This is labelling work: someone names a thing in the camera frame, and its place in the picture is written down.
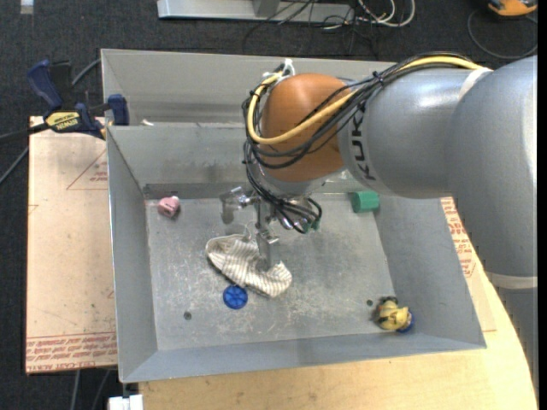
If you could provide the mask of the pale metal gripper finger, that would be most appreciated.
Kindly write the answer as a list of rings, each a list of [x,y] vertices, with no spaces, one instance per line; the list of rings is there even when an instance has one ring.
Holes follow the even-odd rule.
[[[264,269],[270,270],[279,263],[279,238],[270,230],[260,230],[256,234],[259,254],[264,261]]]
[[[234,221],[234,213],[249,205],[250,199],[242,187],[236,187],[220,195],[221,219],[229,225]]]

